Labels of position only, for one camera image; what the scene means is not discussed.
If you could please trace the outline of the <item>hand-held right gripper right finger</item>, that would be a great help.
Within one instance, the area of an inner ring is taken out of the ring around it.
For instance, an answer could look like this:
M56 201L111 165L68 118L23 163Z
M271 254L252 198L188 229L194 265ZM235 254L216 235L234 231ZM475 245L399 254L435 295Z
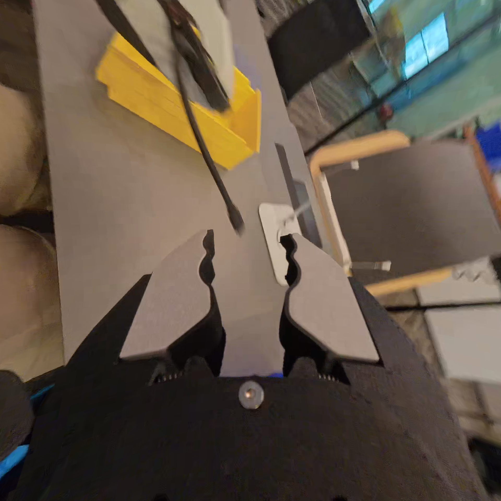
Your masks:
M321 376L345 378L342 362L379 365L380 354L343 268L299 234L280 238L288 288L279 322L283 375L301 358Z

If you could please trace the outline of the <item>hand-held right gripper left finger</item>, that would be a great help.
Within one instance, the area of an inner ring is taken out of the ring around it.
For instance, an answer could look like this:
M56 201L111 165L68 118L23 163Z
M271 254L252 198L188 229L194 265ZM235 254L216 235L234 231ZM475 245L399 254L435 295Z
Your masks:
M192 357L220 375L226 333L213 288L214 231L201 230L153 270L120 352L124 361Z

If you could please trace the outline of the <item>person's beige trousers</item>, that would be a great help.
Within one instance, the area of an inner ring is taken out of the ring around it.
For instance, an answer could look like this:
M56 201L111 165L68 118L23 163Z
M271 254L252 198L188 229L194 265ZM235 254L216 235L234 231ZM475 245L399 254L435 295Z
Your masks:
M1 219L50 206L38 97L1 85ZM56 250L28 223L1 222L1 370L29 381L64 364Z

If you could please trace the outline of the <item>yellow plastic bin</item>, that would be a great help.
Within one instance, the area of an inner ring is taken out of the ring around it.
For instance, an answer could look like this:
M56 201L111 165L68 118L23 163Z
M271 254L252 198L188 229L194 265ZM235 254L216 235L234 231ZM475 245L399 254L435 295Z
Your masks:
M96 67L108 97L181 143L200 152L177 87L115 33ZM191 102L191 109L213 161L232 170L260 153L261 93L234 67L234 93L224 113Z

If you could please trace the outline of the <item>black office chair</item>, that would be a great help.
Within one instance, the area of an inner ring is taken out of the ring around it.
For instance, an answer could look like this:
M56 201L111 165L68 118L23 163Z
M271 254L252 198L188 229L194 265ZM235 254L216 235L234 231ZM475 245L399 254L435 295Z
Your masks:
M267 41L285 101L370 38L356 1L313 1L301 7Z

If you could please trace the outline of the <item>white panel stand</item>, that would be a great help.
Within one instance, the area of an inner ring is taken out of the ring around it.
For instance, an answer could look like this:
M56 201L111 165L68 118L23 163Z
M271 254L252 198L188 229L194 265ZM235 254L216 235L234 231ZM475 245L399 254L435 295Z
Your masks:
M343 170L358 171L360 158L349 159L345 162L334 163L334 160L309 161L309 169L312 182L316 188L316 197L322 213L324 225L330 240L331 250L334 252L334 260L349 274L355 271L381 271L391 270L391 261L353 261L348 249L347 241L341 230L341 225L332 202L331 191L327 180L327 171L335 174ZM264 232L267 251L271 260L273 273L279 285L287 284L285 275L288 269L288 261L285 248L281 244L281 238L298 233L302 235L299 225L299 216L311 208L311 202L307 201L293 209L290 205L262 203L258 213L261 227Z

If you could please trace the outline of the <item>wood-framed black panel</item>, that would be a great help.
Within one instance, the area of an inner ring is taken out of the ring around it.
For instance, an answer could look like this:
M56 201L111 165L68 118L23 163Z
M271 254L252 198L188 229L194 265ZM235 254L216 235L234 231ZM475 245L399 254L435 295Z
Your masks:
M383 131L308 162L331 255L373 296L431 285L500 257L500 195L478 141Z

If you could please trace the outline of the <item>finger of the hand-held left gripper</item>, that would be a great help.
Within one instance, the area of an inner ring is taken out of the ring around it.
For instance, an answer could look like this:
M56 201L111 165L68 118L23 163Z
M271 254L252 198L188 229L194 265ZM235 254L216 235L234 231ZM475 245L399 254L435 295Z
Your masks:
M171 38L169 20L158 1L95 1L116 32L120 33L134 48L140 49L146 59L152 58L167 79L176 86L178 78L175 69L176 48ZM194 18L198 1L179 1ZM133 33L124 33L133 28ZM198 83L191 70L198 62L195 49L185 36L179 36L181 47L180 71L182 81L190 100L198 100Z
M158 1L182 96L224 113L234 93L234 52L221 1Z

